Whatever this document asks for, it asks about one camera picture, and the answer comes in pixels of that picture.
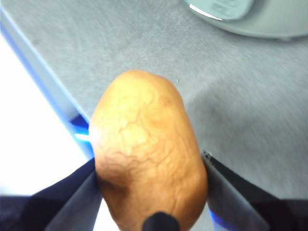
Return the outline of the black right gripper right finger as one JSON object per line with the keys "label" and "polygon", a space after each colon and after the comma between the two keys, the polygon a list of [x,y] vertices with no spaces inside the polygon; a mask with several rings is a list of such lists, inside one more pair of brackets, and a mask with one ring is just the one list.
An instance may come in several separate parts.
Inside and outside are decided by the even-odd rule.
{"label": "black right gripper right finger", "polygon": [[279,199],[201,153],[208,178],[207,204],[216,231],[306,231],[308,202]]}

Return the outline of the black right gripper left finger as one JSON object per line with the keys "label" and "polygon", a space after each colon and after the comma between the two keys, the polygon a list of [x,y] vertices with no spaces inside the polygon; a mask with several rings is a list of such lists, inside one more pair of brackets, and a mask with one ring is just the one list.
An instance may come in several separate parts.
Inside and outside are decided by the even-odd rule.
{"label": "black right gripper left finger", "polygon": [[0,197],[2,231],[91,231],[101,205],[95,162],[33,195]]}

